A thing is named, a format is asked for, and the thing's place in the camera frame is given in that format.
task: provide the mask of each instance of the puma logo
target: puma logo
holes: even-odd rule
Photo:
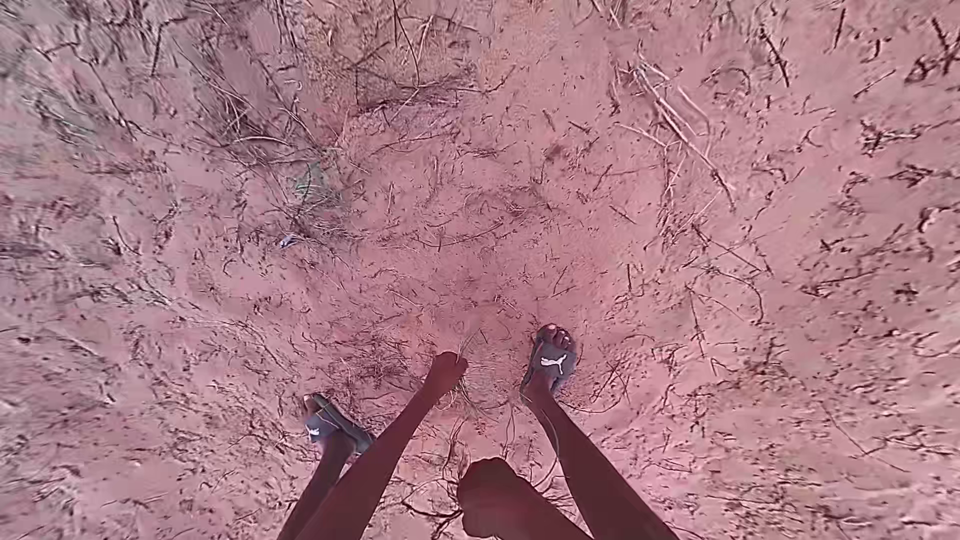
[[[550,358],[540,357],[541,366],[557,366],[560,368],[560,374],[564,374],[564,360],[566,360],[566,355],[563,355],[556,360],[551,360]]]

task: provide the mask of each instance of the sandal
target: sandal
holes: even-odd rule
[[[340,430],[353,439],[356,444],[354,453],[357,455],[365,452],[373,444],[376,437],[361,428],[353,420],[350,420],[329,399],[316,392],[310,394],[309,398],[320,406],[320,410],[311,414],[306,420],[306,430],[310,435],[310,442],[315,443],[328,437],[334,431]]]
[[[553,377],[550,393],[556,395],[566,380],[573,375],[577,365],[576,343],[570,332],[554,324],[546,325],[537,332],[534,348],[530,352],[530,363],[523,376],[520,390],[530,382],[535,371],[547,370]]]

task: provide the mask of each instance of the toe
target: toe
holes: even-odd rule
[[[537,336],[547,343],[553,343],[558,331],[560,331],[560,329],[557,328],[557,325],[549,324],[539,329]]]
[[[320,405],[313,399],[313,396],[307,394],[303,396],[303,412],[305,414],[317,414],[320,411]]]
[[[564,347],[564,343],[568,343],[569,341],[570,334],[564,329],[557,329],[557,331],[554,333],[552,343],[554,347],[562,349]]]

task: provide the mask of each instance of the sandy ground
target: sandy ground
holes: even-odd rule
[[[299,396],[379,431],[443,349],[367,536],[463,537],[498,454],[579,520],[516,393],[549,321],[682,538],[960,537],[960,4],[0,19],[3,538],[269,538]]]

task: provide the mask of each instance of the fist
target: fist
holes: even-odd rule
[[[440,353],[434,356],[430,373],[427,374],[423,387],[431,395],[440,398],[457,385],[466,370],[466,358],[461,358],[450,351]]]
[[[457,501],[464,510],[464,531],[469,536],[507,536],[506,531],[530,519],[523,495],[540,495],[518,477],[506,461],[495,457],[474,461],[457,486]]]

